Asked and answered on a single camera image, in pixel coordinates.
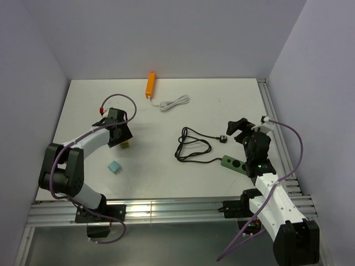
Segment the yellow USB plug adapter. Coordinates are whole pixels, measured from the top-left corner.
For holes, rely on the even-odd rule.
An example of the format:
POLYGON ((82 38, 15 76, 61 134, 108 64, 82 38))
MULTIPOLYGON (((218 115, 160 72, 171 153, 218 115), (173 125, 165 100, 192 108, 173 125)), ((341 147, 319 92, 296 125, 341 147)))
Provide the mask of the yellow USB plug adapter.
POLYGON ((129 140, 120 143, 120 148, 123 149, 123 150, 128 149, 129 147, 130 147, 129 140))

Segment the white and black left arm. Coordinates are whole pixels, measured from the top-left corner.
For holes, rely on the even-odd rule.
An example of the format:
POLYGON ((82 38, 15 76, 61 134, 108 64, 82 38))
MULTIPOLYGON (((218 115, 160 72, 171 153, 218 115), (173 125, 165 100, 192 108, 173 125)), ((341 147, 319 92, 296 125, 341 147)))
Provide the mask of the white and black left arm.
POLYGON ((79 141, 49 144, 46 148, 38 184, 41 189, 61 194, 88 209, 95 221, 119 217, 119 212, 107 206, 107 199, 84 182, 84 160, 94 151, 107 145, 113 148, 133 136, 127 125, 124 110, 110 108, 108 115, 92 125, 90 134, 79 141))

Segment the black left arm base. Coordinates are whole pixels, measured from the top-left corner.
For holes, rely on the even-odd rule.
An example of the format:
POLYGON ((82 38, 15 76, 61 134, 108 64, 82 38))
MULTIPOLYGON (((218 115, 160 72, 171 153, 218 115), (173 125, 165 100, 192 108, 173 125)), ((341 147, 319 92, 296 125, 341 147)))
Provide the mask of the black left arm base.
POLYGON ((86 232, 90 241, 98 244, 110 244, 121 240, 125 235, 125 214, 125 204, 107 205, 102 212, 86 209, 84 207, 77 207, 74 222, 76 224, 87 225, 86 232), (107 240, 107 237, 111 233, 113 223, 121 224, 123 226, 123 232, 117 238, 107 240))

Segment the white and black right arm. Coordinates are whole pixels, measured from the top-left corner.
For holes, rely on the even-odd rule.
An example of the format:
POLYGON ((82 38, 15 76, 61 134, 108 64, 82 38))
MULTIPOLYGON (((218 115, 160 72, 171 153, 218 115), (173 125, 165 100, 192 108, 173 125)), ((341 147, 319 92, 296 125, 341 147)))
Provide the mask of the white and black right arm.
POLYGON ((236 241, 248 235, 251 240, 267 232, 273 241, 273 254, 278 265, 310 265, 320 260, 320 229, 316 221, 310 221, 290 199, 282 186, 282 181, 290 177, 279 177, 273 167, 268 151, 277 121, 268 116, 255 125, 246 118, 229 121, 227 135, 236 131, 234 138, 245 152, 246 161, 223 157, 222 165, 245 174, 254 188, 244 190, 238 201, 224 202, 221 211, 226 218, 247 217, 248 221, 239 224, 239 232, 225 248, 219 260, 246 241, 236 241))

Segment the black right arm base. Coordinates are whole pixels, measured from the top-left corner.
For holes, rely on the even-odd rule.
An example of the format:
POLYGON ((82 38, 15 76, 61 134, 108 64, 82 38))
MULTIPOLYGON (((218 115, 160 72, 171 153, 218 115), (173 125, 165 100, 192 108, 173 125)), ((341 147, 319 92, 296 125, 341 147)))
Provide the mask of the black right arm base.
MULTIPOLYGON (((244 190, 239 200, 223 201, 222 207, 218 211, 223 213, 226 219, 251 218, 253 213, 250 211, 249 200, 261 195, 261 192, 256 188, 244 190)), ((244 230, 244 233, 255 234, 260 230, 261 222, 258 218, 255 218, 244 230)))

